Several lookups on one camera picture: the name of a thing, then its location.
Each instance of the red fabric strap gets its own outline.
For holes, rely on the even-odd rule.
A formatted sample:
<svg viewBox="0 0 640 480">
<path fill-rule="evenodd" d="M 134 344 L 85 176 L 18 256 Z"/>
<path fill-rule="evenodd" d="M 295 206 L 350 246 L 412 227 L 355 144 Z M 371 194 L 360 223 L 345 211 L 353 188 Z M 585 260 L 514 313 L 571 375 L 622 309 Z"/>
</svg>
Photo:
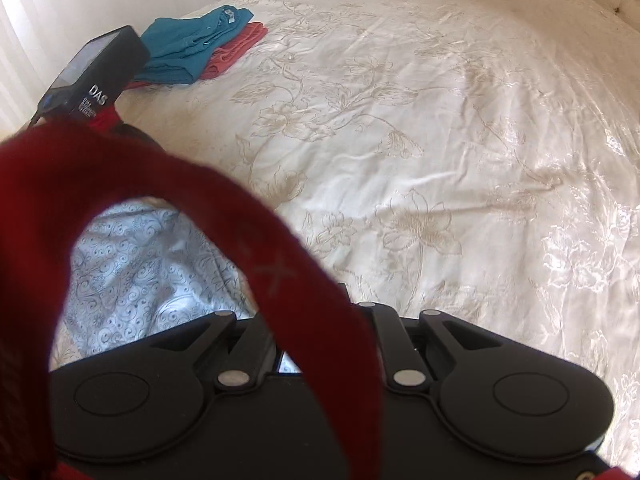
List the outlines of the red fabric strap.
<svg viewBox="0 0 640 480">
<path fill-rule="evenodd" d="M 111 104 L 103 107 L 87 125 L 99 132 L 108 132 L 121 122 L 122 118 L 118 115 L 115 105 Z"/>
<path fill-rule="evenodd" d="M 622 472 L 622 469 L 614 467 L 596 476 L 594 480 L 633 480 L 631 476 Z"/>
<path fill-rule="evenodd" d="M 0 472 L 82 478 L 64 466 L 42 475 L 56 467 L 49 352 L 75 241 L 105 208 L 140 196 L 174 204 L 242 269 L 324 409 L 351 478 L 376 478 L 382 381 L 374 337 L 285 225 L 211 168 L 62 121 L 0 145 Z"/>
</svg>

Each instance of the floral embroidered bedspread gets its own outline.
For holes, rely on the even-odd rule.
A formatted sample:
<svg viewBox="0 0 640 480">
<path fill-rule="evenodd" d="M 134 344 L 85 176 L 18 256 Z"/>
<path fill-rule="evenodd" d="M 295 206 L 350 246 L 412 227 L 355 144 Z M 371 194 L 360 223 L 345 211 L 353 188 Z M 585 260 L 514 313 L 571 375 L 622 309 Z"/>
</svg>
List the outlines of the floral embroidered bedspread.
<svg viewBox="0 0 640 480">
<path fill-rule="evenodd" d="M 268 35 L 123 117 L 260 196 L 354 301 L 593 370 L 601 452 L 637 472 L 640 34 L 589 0 L 223 3 Z"/>
</svg>

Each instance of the black plastic mount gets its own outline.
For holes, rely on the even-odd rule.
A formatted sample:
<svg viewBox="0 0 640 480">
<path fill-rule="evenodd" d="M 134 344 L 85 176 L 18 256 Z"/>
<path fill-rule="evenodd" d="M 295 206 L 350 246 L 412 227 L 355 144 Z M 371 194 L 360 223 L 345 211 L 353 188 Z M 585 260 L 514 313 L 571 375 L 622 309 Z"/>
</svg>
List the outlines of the black plastic mount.
<svg viewBox="0 0 640 480">
<path fill-rule="evenodd" d="M 440 311 L 354 308 L 378 337 L 386 383 L 381 478 L 575 480 L 607 469 L 593 451 L 613 402 L 589 371 Z M 346 480 L 303 376 L 277 373 L 281 356 L 259 314 L 222 311 L 59 368 L 60 457 L 95 480 Z"/>
</svg>

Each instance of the teal folded towel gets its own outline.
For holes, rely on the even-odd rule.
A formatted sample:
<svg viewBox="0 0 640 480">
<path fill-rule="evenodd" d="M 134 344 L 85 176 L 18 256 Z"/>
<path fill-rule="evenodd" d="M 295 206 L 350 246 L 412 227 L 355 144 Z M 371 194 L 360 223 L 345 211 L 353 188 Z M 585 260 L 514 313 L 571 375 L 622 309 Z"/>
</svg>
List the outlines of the teal folded towel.
<svg viewBox="0 0 640 480">
<path fill-rule="evenodd" d="M 133 81 L 191 84 L 200 77 L 213 51 L 232 40 L 254 15 L 222 6 L 200 18 L 158 18 L 140 36 L 151 53 Z"/>
</svg>

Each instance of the screen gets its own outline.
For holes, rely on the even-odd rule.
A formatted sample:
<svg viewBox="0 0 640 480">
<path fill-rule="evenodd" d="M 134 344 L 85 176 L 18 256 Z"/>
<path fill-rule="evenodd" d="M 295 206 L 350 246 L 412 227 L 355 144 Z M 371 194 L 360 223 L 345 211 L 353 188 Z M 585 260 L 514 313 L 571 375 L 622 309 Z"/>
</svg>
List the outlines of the screen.
<svg viewBox="0 0 640 480">
<path fill-rule="evenodd" d="M 110 44 L 111 41 L 113 41 L 113 38 L 115 38 L 119 33 L 120 31 L 117 30 L 116 32 L 112 32 L 111 34 L 107 34 L 106 36 L 90 41 L 82 47 L 80 52 L 78 52 L 65 69 L 60 72 L 60 75 L 53 82 L 51 88 L 71 86 L 73 83 L 78 81 L 82 72 L 89 68 L 89 65 L 91 65 L 94 59 L 100 55 L 105 47 Z"/>
</svg>

